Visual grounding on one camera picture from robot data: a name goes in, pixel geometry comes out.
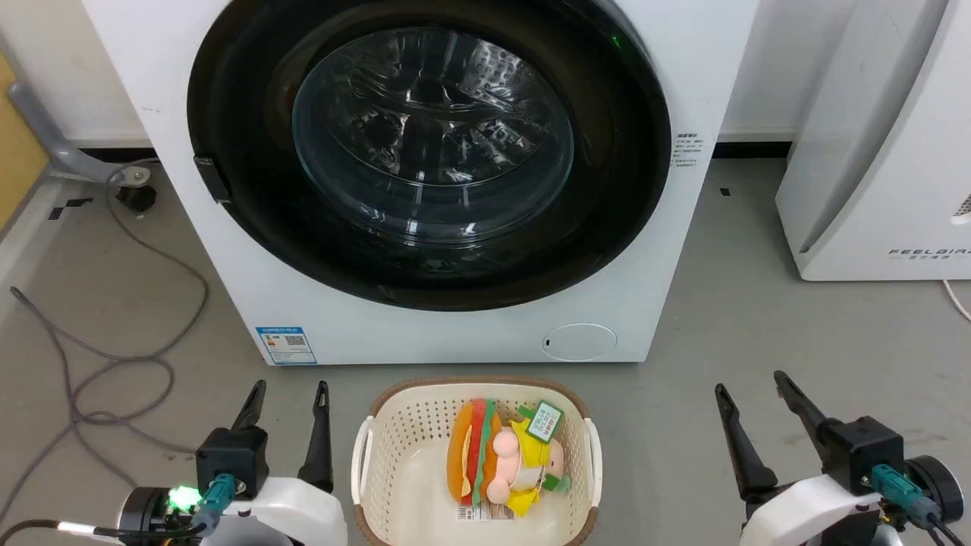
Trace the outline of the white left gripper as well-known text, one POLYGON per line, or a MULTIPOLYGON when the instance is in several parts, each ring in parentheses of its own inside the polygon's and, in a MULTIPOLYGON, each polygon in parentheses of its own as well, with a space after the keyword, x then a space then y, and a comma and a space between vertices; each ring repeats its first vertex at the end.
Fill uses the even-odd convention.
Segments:
MULTIPOLYGON (((231 426, 256 426, 266 381, 256 381, 231 426)), ((313 426, 298 478, 269 477, 253 500, 236 500, 223 512, 205 545, 347 545, 349 529, 334 491, 329 387, 319 381, 313 426)))

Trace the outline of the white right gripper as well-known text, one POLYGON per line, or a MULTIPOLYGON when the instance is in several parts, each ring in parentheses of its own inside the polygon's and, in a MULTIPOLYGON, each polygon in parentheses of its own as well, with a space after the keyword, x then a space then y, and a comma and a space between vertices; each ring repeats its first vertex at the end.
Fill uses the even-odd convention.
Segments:
MULTIPOLYGON (((819 436, 825 414, 784 371, 774 371, 777 393, 797 415, 819 456, 828 449, 819 436)), ((778 478, 757 455, 741 425, 741 413, 724 384, 715 385, 724 437, 736 479, 746 502, 748 522, 742 545, 884 545, 885 523, 880 497, 864 475, 856 480, 861 494, 847 490, 829 475, 819 475, 779 487, 778 478)))

